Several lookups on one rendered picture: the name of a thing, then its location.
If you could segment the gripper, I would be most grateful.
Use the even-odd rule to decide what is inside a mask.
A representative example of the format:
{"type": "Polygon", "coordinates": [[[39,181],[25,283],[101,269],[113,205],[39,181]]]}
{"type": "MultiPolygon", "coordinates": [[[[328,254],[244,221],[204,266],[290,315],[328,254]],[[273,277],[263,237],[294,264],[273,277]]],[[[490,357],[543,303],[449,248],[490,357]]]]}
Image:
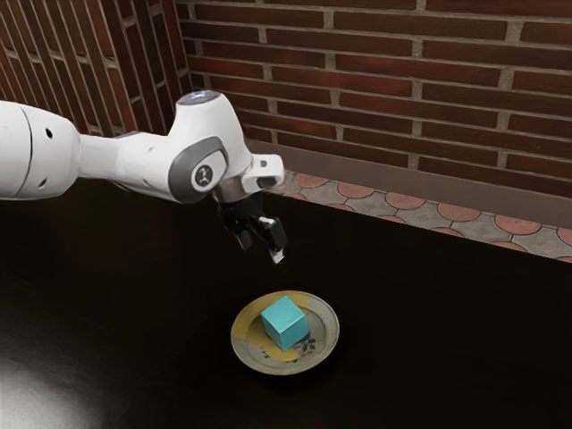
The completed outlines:
{"type": "Polygon", "coordinates": [[[279,219],[264,216],[261,192],[238,201],[219,203],[218,210],[224,226],[235,235],[243,250],[251,247],[249,233],[252,232],[266,244],[276,265],[283,260],[287,245],[286,233],[279,219]]]}

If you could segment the teal cube block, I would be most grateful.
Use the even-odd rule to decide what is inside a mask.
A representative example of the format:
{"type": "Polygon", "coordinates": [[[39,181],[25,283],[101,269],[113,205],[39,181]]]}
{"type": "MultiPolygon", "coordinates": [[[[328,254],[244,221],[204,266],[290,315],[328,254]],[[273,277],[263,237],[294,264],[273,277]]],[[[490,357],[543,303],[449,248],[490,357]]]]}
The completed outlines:
{"type": "Polygon", "coordinates": [[[265,333],[282,351],[291,349],[309,335],[306,314],[289,297],[278,299],[260,316],[265,333]]]}

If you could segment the grey and yellow plate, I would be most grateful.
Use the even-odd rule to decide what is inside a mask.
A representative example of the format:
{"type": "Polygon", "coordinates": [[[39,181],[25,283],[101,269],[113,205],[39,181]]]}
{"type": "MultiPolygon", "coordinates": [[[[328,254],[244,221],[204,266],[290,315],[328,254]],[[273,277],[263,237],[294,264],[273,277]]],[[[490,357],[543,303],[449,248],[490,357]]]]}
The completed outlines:
{"type": "Polygon", "coordinates": [[[328,358],[340,337],[340,322],[332,307],[315,295],[295,290],[266,294],[246,305],[231,327],[231,346],[249,368],[262,374],[301,374],[328,358]],[[305,313],[309,334],[282,350],[264,328],[261,313],[287,297],[305,313]]]}

